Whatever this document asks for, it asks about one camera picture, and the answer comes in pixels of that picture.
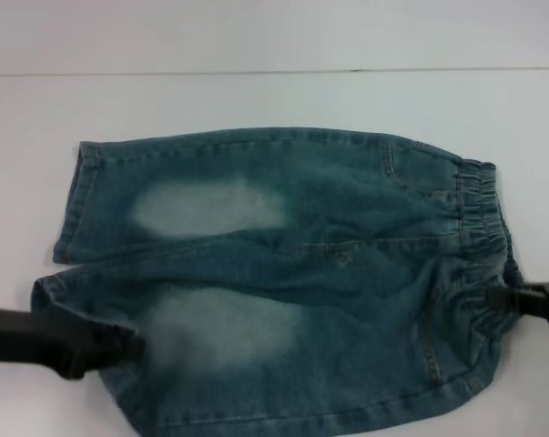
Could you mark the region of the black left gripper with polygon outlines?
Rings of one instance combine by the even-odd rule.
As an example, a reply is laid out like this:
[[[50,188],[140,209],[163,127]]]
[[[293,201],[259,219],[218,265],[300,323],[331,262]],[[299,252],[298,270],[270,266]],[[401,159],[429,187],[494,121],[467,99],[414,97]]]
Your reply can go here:
[[[18,310],[0,310],[0,362],[37,364],[68,381],[82,380],[103,365],[138,361],[145,340],[134,330]]]

